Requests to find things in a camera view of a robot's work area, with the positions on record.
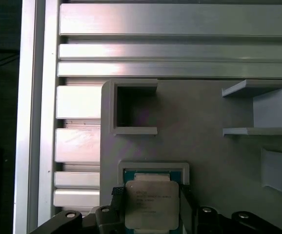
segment dark background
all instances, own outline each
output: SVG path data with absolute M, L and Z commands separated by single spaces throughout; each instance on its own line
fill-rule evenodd
M 20 49 L 21 4 L 0 0 L 0 49 Z M 0 234 L 12 233 L 18 82 L 18 60 L 0 67 Z

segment gray plastic bracket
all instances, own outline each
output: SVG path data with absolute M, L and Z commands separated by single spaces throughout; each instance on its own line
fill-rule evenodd
M 222 97 L 253 100 L 253 127 L 224 128 L 223 135 L 282 135 L 282 80 L 244 80 Z
M 262 186 L 282 192 L 282 153 L 262 149 Z
M 111 79 L 110 80 L 110 133 L 128 135 L 156 135 L 157 127 L 130 126 L 123 116 L 133 105 L 134 97 L 153 96 L 156 93 L 157 79 Z

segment aluminum profile slot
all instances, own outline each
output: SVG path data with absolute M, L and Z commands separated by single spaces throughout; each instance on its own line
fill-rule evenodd
M 95 207 L 99 205 L 100 192 L 94 189 L 56 189 L 56 207 Z
M 62 4 L 60 34 L 282 37 L 282 5 Z
M 100 129 L 57 129 L 56 162 L 100 161 Z
M 270 78 L 282 79 L 282 63 L 61 61 L 59 77 Z
M 100 173 L 96 172 L 56 172 L 56 188 L 65 189 L 99 189 Z
M 63 163 L 65 172 L 100 172 L 100 163 Z
M 282 45 L 89 42 L 61 44 L 59 55 L 63 61 L 282 62 Z
M 57 88 L 58 119 L 100 119 L 102 85 L 59 86 Z

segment metal screw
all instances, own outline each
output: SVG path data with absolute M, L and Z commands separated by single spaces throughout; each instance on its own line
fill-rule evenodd
M 66 217 L 68 217 L 68 218 L 73 218 L 73 217 L 75 217 L 75 214 L 73 214 L 73 213 L 68 213 L 68 214 L 66 215 Z
M 244 213 L 240 213 L 240 214 L 239 214 L 239 217 L 240 217 L 240 218 L 248 218 L 248 215 L 247 215 L 247 214 L 244 214 Z
M 210 213 L 211 212 L 211 209 L 209 209 L 209 208 L 203 208 L 203 211 L 205 212 L 205 213 Z

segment black cable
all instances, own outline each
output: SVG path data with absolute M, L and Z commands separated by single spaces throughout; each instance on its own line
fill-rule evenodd
M 10 58 L 12 58 L 12 57 L 14 57 L 14 56 L 17 56 L 17 57 L 18 57 L 18 55 L 10 55 L 10 56 L 8 56 L 8 57 L 5 57 L 5 58 L 0 59 L 0 62 L 2 62 L 2 61 L 4 61 L 4 60 L 7 60 L 7 59 L 10 59 Z
M 3 65 L 6 65 L 6 64 L 8 64 L 8 63 L 11 63 L 11 62 L 13 62 L 13 61 L 15 61 L 15 60 L 18 60 L 19 58 L 20 58 L 19 55 L 11 55 L 11 56 L 2 58 L 2 59 L 0 59 L 0 67 L 3 66 Z
M 3 65 L 6 65 L 6 64 L 8 64 L 8 63 L 11 63 L 11 62 L 13 62 L 13 61 L 15 61 L 15 60 L 18 60 L 19 58 L 20 58 L 20 57 L 17 56 L 17 57 L 14 58 L 14 59 L 11 59 L 11 60 L 9 60 L 9 61 L 7 61 L 7 62 L 5 62 L 5 63 L 2 63 L 2 64 L 0 64 L 0 67 L 3 66 Z

